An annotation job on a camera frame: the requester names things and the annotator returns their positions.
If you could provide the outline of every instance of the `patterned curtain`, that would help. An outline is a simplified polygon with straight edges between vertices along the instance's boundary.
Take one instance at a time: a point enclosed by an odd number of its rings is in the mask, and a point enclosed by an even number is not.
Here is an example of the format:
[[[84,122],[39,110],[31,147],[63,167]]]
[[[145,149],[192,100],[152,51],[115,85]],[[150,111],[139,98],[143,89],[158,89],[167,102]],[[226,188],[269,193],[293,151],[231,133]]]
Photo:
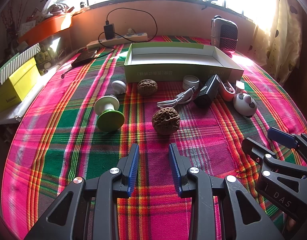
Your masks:
[[[297,0],[265,2],[268,4],[259,10],[247,56],[283,85],[292,70],[299,67],[302,8]]]

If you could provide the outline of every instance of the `window sill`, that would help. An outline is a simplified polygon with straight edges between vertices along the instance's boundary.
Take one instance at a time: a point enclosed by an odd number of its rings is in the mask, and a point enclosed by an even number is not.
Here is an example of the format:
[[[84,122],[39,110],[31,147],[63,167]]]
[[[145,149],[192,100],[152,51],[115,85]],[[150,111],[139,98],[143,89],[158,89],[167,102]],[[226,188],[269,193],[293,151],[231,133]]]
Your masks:
[[[133,2],[133,1],[141,1],[141,0],[109,0],[109,1],[100,2],[100,3],[96,3],[96,4],[93,4],[93,5],[90,5],[88,10],[95,9],[95,8],[98,8],[98,7],[107,6],[107,5],[110,5],[110,4],[117,4],[117,3],[123,3],[123,2]],[[229,8],[225,8],[223,6],[220,6],[220,5],[217,5],[217,4],[213,4],[213,3],[210,3],[210,2],[204,2],[204,1],[200,1],[200,0],[164,0],[164,1],[178,1],[178,2],[195,3],[195,4],[198,4],[198,5],[202,5],[202,10],[204,9],[204,7],[212,7],[212,8],[216,8],[216,9],[222,10],[224,12],[231,13],[233,15],[236,15],[236,16],[238,16],[240,18],[243,18],[243,19],[253,23],[253,20],[243,16],[240,13],[237,13],[237,12],[235,12],[235,11],[229,9]]]

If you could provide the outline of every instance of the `striped box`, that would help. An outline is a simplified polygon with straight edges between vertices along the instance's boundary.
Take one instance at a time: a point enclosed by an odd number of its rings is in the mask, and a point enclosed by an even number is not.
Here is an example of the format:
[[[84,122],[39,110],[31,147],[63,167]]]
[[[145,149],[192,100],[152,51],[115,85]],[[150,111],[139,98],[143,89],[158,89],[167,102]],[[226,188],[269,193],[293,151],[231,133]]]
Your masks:
[[[26,63],[40,51],[40,45],[37,43],[18,56],[16,55],[16,57],[11,58],[11,60],[9,60],[0,69],[0,86],[7,80],[8,77],[10,77],[13,72],[15,72],[20,66]]]

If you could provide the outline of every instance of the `black power bank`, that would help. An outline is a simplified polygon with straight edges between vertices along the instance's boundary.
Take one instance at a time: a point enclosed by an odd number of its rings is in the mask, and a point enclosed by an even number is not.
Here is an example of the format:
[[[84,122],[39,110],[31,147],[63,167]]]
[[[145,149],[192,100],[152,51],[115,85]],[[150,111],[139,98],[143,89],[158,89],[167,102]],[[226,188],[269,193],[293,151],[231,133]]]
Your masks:
[[[194,103],[199,108],[208,108],[217,95],[220,82],[221,80],[218,75],[211,76],[199,91],[197,97],[194,99]]]
[[[91,62],[97,54],[97,50],[84,50],[74,62],[71,63],[72,68],[85,65]]]

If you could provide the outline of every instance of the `table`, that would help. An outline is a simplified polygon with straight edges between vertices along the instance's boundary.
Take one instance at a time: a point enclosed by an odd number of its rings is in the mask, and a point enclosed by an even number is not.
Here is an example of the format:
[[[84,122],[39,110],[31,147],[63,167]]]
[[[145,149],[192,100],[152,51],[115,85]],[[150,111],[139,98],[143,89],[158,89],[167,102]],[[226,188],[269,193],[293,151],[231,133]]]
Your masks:
[[[168,36],[154,41],[209,42]],[[133,83],[127,85],[126,94],[118,96],[125,124],[116,132],[100,132],[93,105],[100,97],[113,94],[112,81],[125,80],[127,50],[127,44],[119,45],[111,55],[75,68],[61,79],[68,68],[64,66],[30,106],[4,170],[2,210],[11,231],[23,239],[74,177],[100,176],[128,154],[132,143],[138,143],[135,191],[129,200],[118,202],[120,239],[188,239],[191,199],[176,195],[168,160],[172,142],[177,143],[181,155],[210,175],[236,176],[281,228],[281,211],[255,191],[259,165],[246,157],[241,142],[250,137],[274,151],[279,159],[303,164],[297,153],[267,137],[267,129],[272,126],[289,133],[307,133],[305,118],[284,89],[250,59],[236,53],[232,59],[244,69],[245,90],[258,105],[251,119],[239,115],[232,102],[224,102],[218,95],[207,111],[193,102],[176,106],[180,129],[161,136],[151,125],[151,117],[158,110],[156,102],[175,98],[183,91],[182,82],[158,82],[158,91],[146,98],[137,93],[137,84]],[[219,219],[217,223],[220,238]]]

